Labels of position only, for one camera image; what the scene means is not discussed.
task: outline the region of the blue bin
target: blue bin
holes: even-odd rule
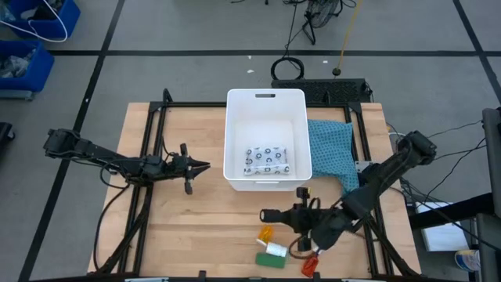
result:
[[[45,5],[42,0],[14,0],[10,2],[9,10],[17,19],[20,19],[22,12],[34,9],[40,4]],[[58,16],[63,21],[68,32],[68,37],[70,37],[80,16],[80,9],[74,0],[65,0]],[[25,31],[33,32],[27,20],[14,20],[9,22],[9,24],[22,28]],[[38,35],[44,38],[64,38],[64,29],[58,19],[32,20],[31,26],[37,31]],[[15,28],[11,29],[21,38],[35,38],[35,36],[26,32],[18,31]]]
[[[0,41],[0,58],[8,56],[25,57],[36,49],[31,58],[26,74],[21,78],[0,78],[0,89],[30,90],[40,92],[49,77],[54,64],[54,57],[45,51],[40,42],[32,41]]]

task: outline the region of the small bottle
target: small bottle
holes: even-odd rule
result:
[[[256,241],[266,247],[266,253],[270,255],[276,255],[285,258],[287,256],[288,249],[279,244],[268,242],[267,244],[263,240],[256,239]]]

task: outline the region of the blue cloth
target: blue cloth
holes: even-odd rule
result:
[[[308,120],[313,177],[335,176],[343,195],[359,188],[359,177],[351,156],[351,123]]]

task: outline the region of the red object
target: red object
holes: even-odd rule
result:
[[[303,265],[303,268],[301,269],[301,272],[307,276],[312,278],[313,273],[315,272],[316,266],[319,264],[319,258],[318,256],[312,256],[311,258],[308,258]]]

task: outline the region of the orange object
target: orange object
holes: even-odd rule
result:
[[[313,273],[315,273],[316,266],[319,264],[319,257],[317,255],[308,258],[301,269],[301,273],[305,276],[313,278]]]
[[[258,239],[262,240],[266,244],[272,239],[273,236],[273,227],[264,226],[259,233]]]

